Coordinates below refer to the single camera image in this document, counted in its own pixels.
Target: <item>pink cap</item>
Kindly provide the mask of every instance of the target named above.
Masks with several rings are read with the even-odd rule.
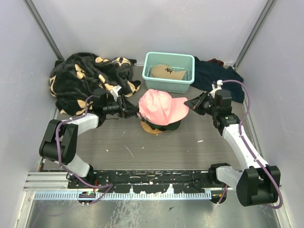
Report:
[[[139,100],[139,113],[150,123],[167,126],[183,119],[189,111],[187,98],[172,98],[170,94],[149,89]]]

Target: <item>gray floor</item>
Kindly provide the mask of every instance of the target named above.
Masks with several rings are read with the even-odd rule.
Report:
[[[75,201],[36,200],[27,228],[276,228],[275,210],[242,207],[229,191],[219,207],[209,200]]]
[[[147,90],[142,71],[141,66],[134,67],[134,79],[141,80],[142,85],[129,98],[133,104],[137,104]],[[185,95],[171,95],[193,99],[202,92],[190,86]],[[233,102],[233,112],[243,117],[243,105]],[[212,118],[193,111],[189,111],[178,130],[165,131],[159,135],[145,132],[138,118],[107,120],[101,127],[79,136],[77,154],[95,169],[206,170],[211,164],[222,162],[240,169],[230,145],[214,128]],[[46,161],[45,168],[55,169],[57,165]]]

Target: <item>fabric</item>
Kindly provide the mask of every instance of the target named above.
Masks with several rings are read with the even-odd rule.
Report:
[[[139,116],[148,122],[167,126],[183,119],[189,111],[187,98],[172,98],[170,94],[149,89],[139,100]]]
[[[234,79],[239,82],[243,82],[244,79],[234,71],[232,67],[225,69],[224,63],[220,60],[212,59],[208,62],[200,61],[195,57],[195,78],[191,84],[193,87],[210,92],[212,90],[213,82],[218,80]],[[222,89],[229,90],[231,92],[232,100],[243,103],[244,91],[242,86],[237,83],[225,83]]]
[[[179,120],[179,121],[171,123],[167,126],[161,126],[161,125],[152,124],[144,118],[142,118],[142,122],[145,122],[146,124],[148,124],[151,127],[152,130],[158,129],[162,132],[164,132],[166,130],[175,131],[176,129],[178,129],[178,127],[181,124],[181,120]]]
[[[85,100],[97,88],[111,91],[120,85],[119,93],[130,97],[139,90],[141,82],[132,81],[133,65],[136,60],[123,57],[102,59],[92,53],[76,53],[67,60],[55,63],[49,88],[60,113],[81,115],[85,111]],[[93,102],[88,102],[93,111]]]
[[[187,70],[175,71],[165,64],[158,64],[151,69],[150,77],[182,80]]]

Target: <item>black blanket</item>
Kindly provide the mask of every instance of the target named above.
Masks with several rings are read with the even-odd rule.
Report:
[[[76,53],[66,61],[58,60],[49,79],[49,88],[57,99],[60,113],[81,115],[85,111],[85,100],[97,88],[107,91],[120,85],[119,91],[126,97],[132,96],[140,88],[140,81],[132,81],[134,59],[117,57],[102,59],[91,53]],[[93,102],[88,102],[89,110]]]

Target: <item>plastic bin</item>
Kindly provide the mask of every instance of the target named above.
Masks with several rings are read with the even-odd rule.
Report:
[[[182,80],[172,80],[150,77],[150,70],[157,64],[169,65],[172,69],[188,70]],[[149,52],[146,55],[142,77],[146,81],[148,89],[185,94],[190,84],[194,82],[194,57],[190,55]]]

